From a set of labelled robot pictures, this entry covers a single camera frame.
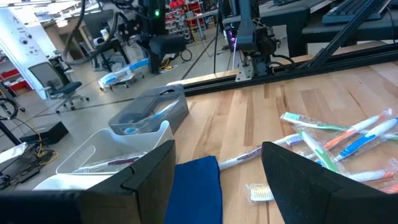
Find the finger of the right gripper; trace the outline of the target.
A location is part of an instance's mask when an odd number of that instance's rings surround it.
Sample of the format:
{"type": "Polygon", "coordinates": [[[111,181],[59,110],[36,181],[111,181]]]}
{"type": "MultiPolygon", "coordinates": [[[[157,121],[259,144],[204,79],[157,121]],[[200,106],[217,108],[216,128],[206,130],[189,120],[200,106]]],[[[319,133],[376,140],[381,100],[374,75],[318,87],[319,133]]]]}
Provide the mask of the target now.
{"type": "Polygon", "coordinates": [[[160,73],[160,64],[161,60],[157,54],[150,53],[148,56],[149,59],[149,71],[152,74],[159,74],[160,73]]]}

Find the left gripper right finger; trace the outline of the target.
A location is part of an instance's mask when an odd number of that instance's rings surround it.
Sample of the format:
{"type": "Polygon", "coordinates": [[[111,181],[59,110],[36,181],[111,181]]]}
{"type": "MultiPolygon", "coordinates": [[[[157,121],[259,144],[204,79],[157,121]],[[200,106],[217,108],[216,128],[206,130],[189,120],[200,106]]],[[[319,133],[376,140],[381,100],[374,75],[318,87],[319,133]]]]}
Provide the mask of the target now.
{"type": "Polygon", "coordinates": [[[397,223],[397,194],[333,172],[273,142],[262,166],[285,223],[397,223]]]}

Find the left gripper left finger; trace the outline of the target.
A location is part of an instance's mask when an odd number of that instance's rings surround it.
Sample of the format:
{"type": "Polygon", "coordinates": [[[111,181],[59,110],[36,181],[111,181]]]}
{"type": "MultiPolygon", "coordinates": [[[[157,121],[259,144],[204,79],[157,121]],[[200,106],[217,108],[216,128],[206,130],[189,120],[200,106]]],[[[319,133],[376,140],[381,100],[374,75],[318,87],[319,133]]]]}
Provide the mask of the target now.
{"type": "Polygon", "coordinates": [[[86,190],[3,192],[1,223],[163,223],[175,158],[168,140],[86,190]]]}

